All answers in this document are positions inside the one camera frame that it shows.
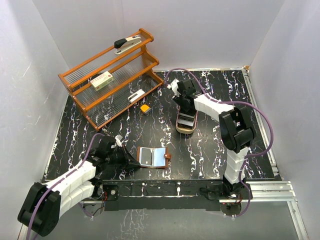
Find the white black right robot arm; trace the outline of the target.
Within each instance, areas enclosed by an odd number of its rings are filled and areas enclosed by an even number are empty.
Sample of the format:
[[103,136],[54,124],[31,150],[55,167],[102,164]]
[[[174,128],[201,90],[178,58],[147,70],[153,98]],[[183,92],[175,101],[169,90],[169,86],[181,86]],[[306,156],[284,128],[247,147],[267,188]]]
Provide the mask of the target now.
[[197,88],[191,80],[173,80],[168,86],[172,98],[185,112],[204,113],[218,121],[222,143],[227,149],[226,169],[223,175],[223,194],[233,199],[244,187],[244,164],[249,147],[256,137],[247,108],[221,103]]

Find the grey credit card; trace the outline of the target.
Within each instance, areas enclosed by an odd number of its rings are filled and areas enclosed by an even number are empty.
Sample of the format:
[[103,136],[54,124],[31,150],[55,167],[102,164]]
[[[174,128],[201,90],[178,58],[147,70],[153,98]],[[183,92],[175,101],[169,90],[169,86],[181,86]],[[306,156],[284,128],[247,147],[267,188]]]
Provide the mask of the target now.
[[147,147],[140,148],[140,164],[143,166],[153,165],[153,149]]

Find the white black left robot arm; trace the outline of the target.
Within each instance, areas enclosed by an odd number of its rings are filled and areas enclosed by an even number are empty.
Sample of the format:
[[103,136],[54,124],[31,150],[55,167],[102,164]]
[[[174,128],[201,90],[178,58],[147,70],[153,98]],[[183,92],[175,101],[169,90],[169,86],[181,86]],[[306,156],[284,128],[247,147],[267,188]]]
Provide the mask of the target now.
[[122,144],[122,136],[100,137],[98,147],[91,141],[83,157],[73,168],[46,183],[34,183],[23,202],[17,220],[27,227],[25,239],[31,233],[42,237],[57,225],[60,217],[82,200],[101,199],[105,196],[98,176],[107,171],[130,171],[141,164]]

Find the brown leather card holder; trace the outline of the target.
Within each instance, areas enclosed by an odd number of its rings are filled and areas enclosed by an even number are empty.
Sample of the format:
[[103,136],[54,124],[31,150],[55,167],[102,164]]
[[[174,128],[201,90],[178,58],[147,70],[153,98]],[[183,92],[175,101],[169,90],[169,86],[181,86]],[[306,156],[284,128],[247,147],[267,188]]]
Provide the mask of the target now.
[[[140,150],[141,148],[146,147],[138,147],[137,149],[137,160],[140,163]],[[152,166],[145,166],[141,165],[142,168],[150,168],[150,169],[166,169],[169,165],[169,161],[171,160],[172,156],[169,153],[167,147],[147,147],[153,149],[153,156],[152,156]]]

